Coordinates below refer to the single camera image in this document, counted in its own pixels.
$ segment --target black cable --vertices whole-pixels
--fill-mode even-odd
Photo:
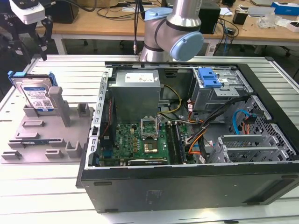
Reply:
[[[176,121],[175,119],[171,119],[170,117],[166,116],[165,113],[163,113],[163,116],[168,119],[168,120],[171,120],[171,121]]]
[[[139,0],[135,0],[136,6],[135,6],[135,14],[134,14],[134,53],[137,55],[138,54],[138,49],[137,49],[137,29],[138,29],[138,20],[139,20]]]
[[[213,111],[212,113],[210,113],[210,115],[200,125],[200,131],[197,132],[197,133],[195,133],[189,139],[195,139],[197,136],[199,136],[199,134],[201,133],[203,127],[207,127],[208,125],[210,125],[210,122],[214,121],[217,117],[219,117],[220,115],[222,115],[232,104],[240,102],[240,101],[246,101],[250,97],[251,96],[249,96],[249,95],[242,96],[242,97],[237,97],[237,98],[231,99],[230,101],[227,101],[226,103],[224,103],[223,105],[221,105],[218,109],[216,109],[215,111]]]
[[[68,2],[68,3],[70,3],[70,4],[74,5],[74,6],[77,6],[77,7],[81,8],[81,9],[83,9],[84,11],[87,11],[87,12],[93,12],[95,10],[95,8],[97,7],[97,0],[94,0],[94,5],[93,5],[93,7],[91,9],[82,7],[78,3],[73,2],[71,0],[56,0],[56,1],[65,1],[65,2]]]
[[[292,50],[292,49],[289,49],[289,48],[287,48],[287,47],[285,47],[285,46],[280,46],[281,48],[283,48],[284,50],[288,50],[288,51],[294,51],[294,52],[299,52],[299,50]]]
[[[105,15],[102,15],[102,14],[99,13],[103,9],[107,9],[107,8],[100,8],[97,11],[97,14],[98,14],[98,16],[104,17],[106,19],[121,19],[121,18],[126,19],[126,17],[129,17],[131,15],[135,15],[135,13],[131,13],[131,14],[128,14],[128,15],[121,15],[121,16],[105,16]]]
[[[175,112],[172,112],[171,114],[173,114],[177,120],[180,120],[180,118],[178,117],[178,115]]]
[[[232,47],[232,45],[233,45],[233,41],[234,41],[234,39],[235,39],[235,38],[239,35],[239,33],[240,33],[239,28],[238,28],[235,24],[233,24],[233,23],[231,23],[230,21],[227,21],[227,20],[221,18],[220,16],[219,16],[219,20],[220,20],[220,22],[218,22],[218,23],[221,24],[221,25],[222,25],[222,28],[223,28],[223,36],[222,36],[222,39],[220,40],[219,44],[217,45],[217,47],[216,47],[216,49],[215,49],[214,55],[215,55],[215,53],[219,50],[219,47],[220,47],[220,45],[222,44],[222,41],[223,41],[225,35],[226,35],[227,37],[230,37],[230,38],[231,38],[231,40],[230,40],[230,45],[229,45],[229,48],[228,48],[228,50],[227,50],[227,52],[229,52],[230,49],[231,49],[231,47]],[[236,31],[238,31],[238,32],[235,33],[234,35],[229,35],[229,34],[227,33],[227,28],[226,28],[226,26],[225,26],[225,22],[228,22],[228,23],[232,24],[234,27],[236,27]]]

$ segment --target cpu socket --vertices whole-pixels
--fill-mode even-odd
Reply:
[[[144,140],[143,149],[144,149],[144,153],[158,153],[158,141]]]

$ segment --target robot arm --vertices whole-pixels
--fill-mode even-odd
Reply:
[[[203,45],[199,32],[202,0],[176,0],[170,8],[152,8],[145,13],[144,47],[141,61],[188,61]]]
[[[45,50],[53,29],[52,18],[45,16],[44,7],[48,6],[51,6],[50,0],[0,0],[0,27],[12,36],[9,40],[0,34],[0,45],[23,55],[26,62],[31,63],[32,56],[19,38],[19,34],[28,33],[38,45],[42,59],[46,60]],[[45,33],[41,37],[36,32],[38,21],[45,27]]]

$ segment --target floor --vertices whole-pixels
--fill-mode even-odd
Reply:
[[[98,50],[93,50],[91,41],[88,41],[88,46],[84,45],[83,40],[66,40],[66,47],[69,54],[74,55],[132,55],[133,54],[133,43],[130,41],[123,42],[123,48],[120,48],[119,41],[98,41]],[[38,52],[36,45],[29,38],[24,39],[24,43],[30,49],[31,52]],[[142,42],[138,43],[138,49],[142,49]],[[216,56],[222,56],[224,46],[220,46]],[[295,75],[295,72],[299,69],[299,48],[291,48],[291,55],[285,56],[285,50],[278,46],[266,47],[260,55],[255,55],[254,46],[251,45],[232,45],[229,48],[229,52],[226,56],[271,56],[274,60],[291,76]],[[206,45],[199,52],[199,56],[203,56],[206,51]],[[52,42],[48,45],[47,54],[57,54],[55,44]],[[22,56],[16,55],[12,52],[0,51],[0,100],[4,97],[7,91],[11,87],[11,83],[7,78],[7,72],[22,71],[26,66]],[[295,77],[295,80],[299,82],[299,74]]]

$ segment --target wooden desk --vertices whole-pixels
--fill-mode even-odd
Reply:
[[[299,0],[293,0],[294,3],[299,3]],[[237,0],[231,11],[236,10],[239,5],[245,7],[255,6],[248,1]],[[285,19],[296,20],[296,16],[279,15]],[[225,20],[232,22],[234,15],[221,16]],[[299,33],[294,33],[287,28],[277,26],[276,28],[260,29],[256,22],[258,18],[247,17],[244,25],[236,25],[240,33],[234,39],[233,44],[253,44],[253,45],[276,45],[276,46],[299,46]],[[227,27],[235,28],[233,25],[226,23]],[[218,34],[223,34],[223,29],[220,24],[217,25],[216,31]]]
[[[243,6],[254,6],[248,1],[237,0],[231,10],[234,11],[241,4]],[[106,16],[121,16],[133,13],[118,10],[120,10],[120,8],[113,8]],[[296,19],[295,16],[282,17],[292,20]],[[222,18],[231,22],[233,16],[222,16]],[[234,39],[233,44],[299,46],[298,33],[293,33],[283,27],[260,29],[256,25],[257,20],[257,18],[247,17],[244,25],[237,25],[240,33]],[[205,42],[208,43],[206,56],[212,56],[214,54],[214,50],[222,38],[222,35],[223,30],[220,24],[217,25],[213,35],[204,35]],[[72,24],[55,23],[52,38],[55,40],[59,54],[67,54],[64,39],[132,41],[134,40],[134,21],[109,20],[98,16],[96,11],[88,13],[80,10],[77,19]],[[138,23],[137,39],[140,41],[144,40],[144,22],[142,20],[139,20]]]
[[[120,8],[113,8],[111,11],[117,11]],[[133,12],[111,12],[106,16],[121,16]],[[63,39],[91,39],[91,40],[134,40],[134,20],[115,21],[109,20],[97,15],[97,12],[86,12],[80,9],[76,20],[72,24],[54,23],[52,38],[55,40],[59,54],[67,54]],[[209,46],[215,46],[222,38],[222,33],[218,35],[204,35],[205,42]],[[137,40],[144,40],[144,22],[139,19]],[[214,48],[208,47],[207,56],[212,56]]]

